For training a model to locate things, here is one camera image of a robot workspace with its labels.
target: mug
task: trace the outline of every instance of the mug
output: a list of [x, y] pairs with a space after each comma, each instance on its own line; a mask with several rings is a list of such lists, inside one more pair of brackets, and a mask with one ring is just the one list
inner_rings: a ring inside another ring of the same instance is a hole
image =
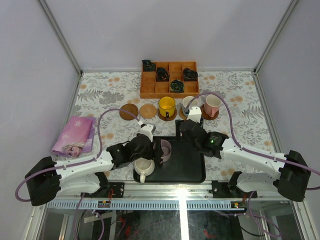
[[188, 103], [193, 99], [194, 97], [193, 96], [186, 96], [183, 100], [182, 100], [182, 109], [183, 109], [183, 113], [184, 115], [188, 115], [189, 114], [189, 111], [190, 111], [190, 108], [191, 107], [196, 107], [198, 106], [199, 104], [199, 101], [198, 99], [195, 99], [191, 102], [190, 106], [189, 106], [189, 109], [186, 109]]
[[159, 100], [160, 114], [166, 119], [172, 117], [175, 114], [176, 101], [169, 96], [164, 96]]
[[161, 149], [163, 151], [163, 155], [162, 155], [162, 162], [166, 162], [170, 159], [171, 157], [171, 144], [170, 142], [168, 142], [167, 140], [161, 139]]
[[140, 183], [144, 183], [146, 176], [149, 176], [155, 170], [155, 162], [145, 158], [138, 158], [134, 161], [134, 170], [140, 175]]
[[221, 105], [221, 100], [216, 95], [209, 95], [205, 98], [204, 111], [211, 118], [215, 116], [216, 112], [219, 110]]

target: purple cloth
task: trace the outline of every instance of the purple cloth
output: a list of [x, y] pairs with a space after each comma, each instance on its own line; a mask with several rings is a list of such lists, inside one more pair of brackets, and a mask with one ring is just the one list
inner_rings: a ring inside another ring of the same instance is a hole
[[64, 157], [77, 157], [89, 153], [95, 135], [95, 117], [72, 116], [63, 128], [52, 152]]

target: white star print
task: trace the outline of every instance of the white star print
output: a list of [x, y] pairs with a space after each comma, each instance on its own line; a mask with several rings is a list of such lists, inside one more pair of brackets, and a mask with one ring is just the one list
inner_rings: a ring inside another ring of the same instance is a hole
[[80, 127], [81, 124], [82, 122], [79, 120], [75, 122], [74, 126], [77, 128], [77, 127]]
[[61, 138], [62, 138], [62, 139], [67, 139], [68, 137], [69, 137], [69, 136], [68, 136], [67, 134], [63, 134]]

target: floral tablecloth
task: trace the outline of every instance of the floral tablecloth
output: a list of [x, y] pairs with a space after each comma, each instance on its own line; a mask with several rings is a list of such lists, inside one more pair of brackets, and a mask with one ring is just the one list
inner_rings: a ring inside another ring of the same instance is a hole
[[[158, 107], [158, 99], [140, 99], [141, 72], [85, 73], [71, 115], [96, 117], [110, 108], [120, 108], [133, 103], [140, 108], [146, 103]], [[215, 92], [222, 96], [230, 107], [234, 132], [240, 143], [273, 151], [273, 144], [256, 90], [254, 79], [249, 71], [204, 71], [199, 72], [200, 92]], [[200, 97], [203, 104], [205, 96]], [[174, 136], [175, 121], [162, 121], [157, 115], [143, 122], [154, 123], [154, 136]], [[212, 121], [204, 120], [206, 131], [216, 131], [230, 136], [229, 117], [222, 105], [219, 116]], [[100, 126], [103, 147], [123, 143], [132, 139], [139, 131], [136, 120], [123, 120], [116, 111], [107, 113]], [[99, 152], [97, 131], [93, 141], [94, 154]], [[258, 172], [251, 166], [225, 159], [205, 157], [206, 180], [228, 180], [234, 171]], [[106, 172], [109, 180], [133, 180], [133, 164]]]

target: wooden coaster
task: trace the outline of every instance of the wooden coaster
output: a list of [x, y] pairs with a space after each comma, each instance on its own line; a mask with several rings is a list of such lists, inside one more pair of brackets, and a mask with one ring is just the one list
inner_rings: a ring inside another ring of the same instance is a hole
[[182, 109], [182, 107], [179, 110], [179, 116], [180, 116], [180, 118], [182, 118], [182, 120], [187, 120], [187, 117], [184, 114], [184, 110]]
[[163, 120], [163, 121], [172, 121], [173, 119], [175, 119], [176, 118], [176, 116], [177, 116], [177, 108], [175, 108], [175, 110], [174, 110], [174, 114], [171, 116], [171, 117], [169, 117], [169, 118], [165, 118], [164, 116], [162, 116], [161, 114], [160, 114], [160, 110], [158, 109], [158, 116], [159, 116], [159, 118], [161, 119], [161, 120]]
[[157, 108], [151, 103], [147, 103], [140, 107], [140, 115], [145, 119], [152, 119], [156, 114]]
[[[121, 109], [127, 110], [128, 112], [132, 113], [135, 116], [138, 116], [138, 113], [139, 113], [138, 107], [132, 103], [128, 103], [128, 104], [123, 105], [121, 107]], [[123, 111], [119, 111], [119, 112], [120, 112], [120, 117], [124, 120], [130, 121], [130, 120], [135, 119], [133, 116], [131, 116], [128, 113], [125, 113]]]
[[206, 114], [205, 112], [205, 105], [203, 104], [201, 107], [201, 112], [202, 112], [202, 117], [205, 119], [205, 120], [214, 120], [216, 119], [218, 116], [219, 116], [219, 110], [215, 113], [215, 115], [213, 117], [209, 116], [208, 114]]

